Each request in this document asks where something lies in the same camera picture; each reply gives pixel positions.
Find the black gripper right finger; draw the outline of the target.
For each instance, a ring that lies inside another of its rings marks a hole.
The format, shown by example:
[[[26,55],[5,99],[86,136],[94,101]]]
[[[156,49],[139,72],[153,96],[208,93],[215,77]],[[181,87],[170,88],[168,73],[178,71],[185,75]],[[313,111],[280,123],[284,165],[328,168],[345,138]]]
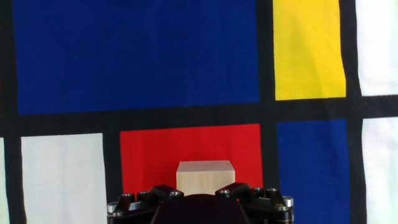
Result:
[[[293,224],[293,198],[285,197],[275,187],[253,187],[235,182],[215,192],[220,198],[228,198],[242,208],[249,223]]]

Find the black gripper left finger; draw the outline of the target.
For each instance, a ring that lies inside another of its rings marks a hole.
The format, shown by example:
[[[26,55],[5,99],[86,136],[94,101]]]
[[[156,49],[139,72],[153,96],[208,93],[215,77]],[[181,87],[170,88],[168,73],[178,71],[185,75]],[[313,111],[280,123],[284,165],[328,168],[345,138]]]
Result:
[[[165,202],[183,198],[183,192],[167,185],[157,185],[137,194],[122,194],[108,204],[107,224],[150,224]]]

